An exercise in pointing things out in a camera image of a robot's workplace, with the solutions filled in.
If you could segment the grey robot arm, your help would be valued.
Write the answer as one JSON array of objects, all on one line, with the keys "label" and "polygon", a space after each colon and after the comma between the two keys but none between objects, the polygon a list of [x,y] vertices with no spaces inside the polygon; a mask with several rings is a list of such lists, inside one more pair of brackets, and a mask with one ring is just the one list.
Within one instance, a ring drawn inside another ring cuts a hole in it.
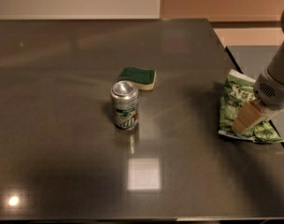
[{"label": "grey robot arm", "polygon": [[[284,9],[280,25],[284,34]],[[232,129],[238,135],[284,110],[284,41],[268,66],[259,74],[253,91],[255,99],[246,101],[234,118]]]}]

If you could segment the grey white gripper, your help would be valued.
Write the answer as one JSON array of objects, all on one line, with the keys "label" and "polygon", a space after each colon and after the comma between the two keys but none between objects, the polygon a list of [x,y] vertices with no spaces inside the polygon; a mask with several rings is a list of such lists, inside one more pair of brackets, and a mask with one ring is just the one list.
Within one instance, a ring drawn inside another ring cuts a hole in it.
[{"label": "grey white gripper", "polygon": [[266,69],[259,74],[253,90],[257,99],[232,102],[236,108],[232,130],[237,134],[269,121],[284,110],[284,84],[272,78]]}]

